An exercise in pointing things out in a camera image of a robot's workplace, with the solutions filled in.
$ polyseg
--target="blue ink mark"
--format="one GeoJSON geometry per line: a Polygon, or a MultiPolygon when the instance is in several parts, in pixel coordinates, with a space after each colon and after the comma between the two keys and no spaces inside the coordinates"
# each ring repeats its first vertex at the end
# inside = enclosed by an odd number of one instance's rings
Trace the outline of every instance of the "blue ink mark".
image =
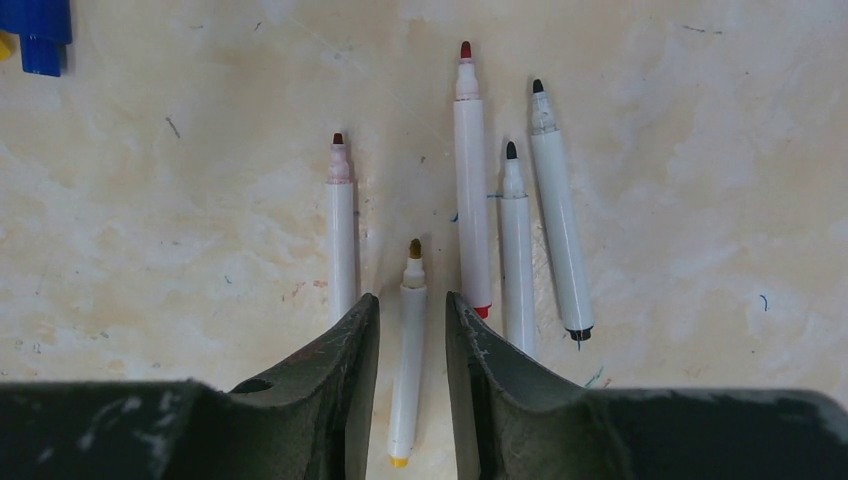
{"type": "Polygon", "coordinates": [[[592,378],[590,378],[589,381],[586,382],[586,385],[584,385],[584,387],[585,388],[591,388],[592,384],[597,382],[598,379],[601,378],[601,375],[603,375],[603,374],[604,374],[604,367],[603,367],[603,365],[601,365],[601,369],[598,370],[598,373],[596,373],[592,378]]]}

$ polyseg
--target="yellow object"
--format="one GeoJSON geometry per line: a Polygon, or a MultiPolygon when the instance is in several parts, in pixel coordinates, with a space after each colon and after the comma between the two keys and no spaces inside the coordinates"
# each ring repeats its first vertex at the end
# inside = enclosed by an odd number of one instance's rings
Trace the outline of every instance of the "yellow object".
{"type": "Polygon", "coordinates": [[[392,466],[395,467],[395,468],[403,468],[403,467],[406,466],[407,463],[409,463],[408,458],[395,458],[395,457],[389,457],[389,458],[392,460],[392,466]]]}
{"type": "Polygon", "coordinates": [[[12,50],[6,42],[7,40],[0,36],[0,62],[12,56],[12,50]]]}

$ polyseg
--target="marker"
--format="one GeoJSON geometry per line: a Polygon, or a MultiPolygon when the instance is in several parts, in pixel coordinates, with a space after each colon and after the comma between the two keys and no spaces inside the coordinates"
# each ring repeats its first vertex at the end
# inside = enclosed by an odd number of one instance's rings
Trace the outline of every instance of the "marker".
{"type": "Polygon", "coordinates": [[[504,313],[506,338],[525,355],[536,359],[536,313],[533,294],[533,251],[530,235],[530,199],[524,191],[515,144],[506,145],[501,227],[503,228],[504,313]]]}
{"type": "Polygon", "coordinates": [[[353,231],[353,183],[341,133],[333,136],[327,176],[327,235],[330,275],[329,323],[332,327],[356,302],[356,257],[353,231]]]}
{"type": "Polygon", "coordinates": [[[533,81],[533,154],[562,322],[580,347],[595,325],[571,201],[568,156],[541,80],[533,81]]]}
{"type": "Polygon", "coordinates": [[[456,101],[453,104],[456,188],[459,211],[459,259],[462,295],[481,318],[489,316],[489,217],[486,206],[486,149],[483,101],[474,75],[471,44],[462,42],[456,101]]]}
{"type": "Polygon", "coordinates": [[[415,418],[418,416],[424,321],[427,318],[427,281],[421,259],[421,242],[417,238],[409,245],[409,258],[400,286],[400,301],[400,363],[392,391],[388,445],[389,459],[395,468],[403,468],[409,462],[415,444],[415,418]]]}

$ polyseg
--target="red marker tip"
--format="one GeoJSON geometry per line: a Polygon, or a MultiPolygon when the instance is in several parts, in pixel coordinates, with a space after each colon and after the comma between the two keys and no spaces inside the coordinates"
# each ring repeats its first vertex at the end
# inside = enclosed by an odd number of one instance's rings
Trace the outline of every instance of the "red marker tip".
{"type": "Polygon", "coordinates": [[[471,42],[462,42],[462,47],[459,49],[459,58],[471,58],[471,42]]]}

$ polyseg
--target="marker tip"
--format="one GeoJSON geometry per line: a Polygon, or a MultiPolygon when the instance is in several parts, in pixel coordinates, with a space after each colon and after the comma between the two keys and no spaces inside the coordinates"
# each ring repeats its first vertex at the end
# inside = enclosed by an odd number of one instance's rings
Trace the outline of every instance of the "marker tip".
{"type": "Polygon", "coordinates": [[[462,47],[459,49],[459,58],[471,58],[471,42],[468,40],[462,42],[462,47]]]}
{"type": "Polygon", "coordinates": [[[409,244],[409,258],[414,260],[421,258],[421,240],[416,238],[409,244]]]}

